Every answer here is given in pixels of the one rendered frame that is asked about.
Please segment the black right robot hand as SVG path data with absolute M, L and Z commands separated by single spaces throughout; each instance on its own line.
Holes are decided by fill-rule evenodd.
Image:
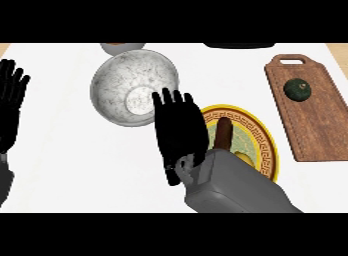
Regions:
M 154 107 L 154 131 L 157 147 L 163 159 L 167 184 L 179 184 L 173 168 L 178 159 L 191 155 L 193 166 L 204 159 L 207 150 L 207 129 L 203 115 L 188 93 L 162 89 L 151 93 Z

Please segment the yellow lemon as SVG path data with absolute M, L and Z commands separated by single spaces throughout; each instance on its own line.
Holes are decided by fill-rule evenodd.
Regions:
M 255 164 L 253 161 L 250 160 L 249 156 L 246 154 L 243 154 L 241 152 L 235 151 L 234 155 L 237 156 L 237 158 L 252 167 L 255 168 Z

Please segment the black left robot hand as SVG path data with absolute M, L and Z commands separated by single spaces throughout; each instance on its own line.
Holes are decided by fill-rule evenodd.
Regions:
M 20 106 L 30 76 L 12 60 L 0 61 L 0 154 L 11 148 L 18 127 Z

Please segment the small grey bowl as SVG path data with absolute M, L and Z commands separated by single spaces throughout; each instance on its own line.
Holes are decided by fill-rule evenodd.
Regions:
M 110 55 L 116 56 L 122 52 L 138 50 L 144 47 L 142 43 L 101 43 L 103 51 Z

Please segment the brown sweet potato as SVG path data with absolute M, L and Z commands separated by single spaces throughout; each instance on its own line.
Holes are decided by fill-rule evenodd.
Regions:
M 216 123 L 213 147 L 229 150 L 232 137 L 232 124 L 227 117 L 221 117 Z

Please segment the white marble bowl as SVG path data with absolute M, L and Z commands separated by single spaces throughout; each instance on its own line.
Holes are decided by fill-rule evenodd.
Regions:
M 178 89 L 170 60 L 151 50 L 131 50 L 101 64 L 92 76 L 89 99 L 103 118 L 119 126 L 138 127 L 154 120 L 151 93 Z

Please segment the dark green avocado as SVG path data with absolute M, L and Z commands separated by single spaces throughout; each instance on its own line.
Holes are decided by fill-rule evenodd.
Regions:
M 305 101 L 311 96 L 311 87 L 305 80 L 293 78 L 286 81 L 283 86 L 286 97 L 296 102 Z

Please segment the black appliance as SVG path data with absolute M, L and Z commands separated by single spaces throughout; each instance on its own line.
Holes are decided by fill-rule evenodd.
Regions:
M 209 48 L 218 49 L 260 49 L 269 48 L 275 43 L 203 43 Z

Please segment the wooden cutting board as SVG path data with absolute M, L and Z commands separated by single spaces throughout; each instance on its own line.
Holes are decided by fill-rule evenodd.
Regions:
M 278 54 L 263 70 L 294 160 L 348 161 L 348 106 L 323 64 L 302 54 Z M 284 95 L 290 79 L 309 85 L 302 102 Z

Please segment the yellow patterned plate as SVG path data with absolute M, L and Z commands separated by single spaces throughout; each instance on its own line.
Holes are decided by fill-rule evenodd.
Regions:
M 253 161 L 256 171 L 271 180 L 277 180 L 278 154 L 271 134 L 258 118 L 241 108 L 218 104 L 201 109 L 207 128 L 209 146 L 213 147 L 216 122 L 227 117 L 232 124 L 229 152 L 246 154 Z

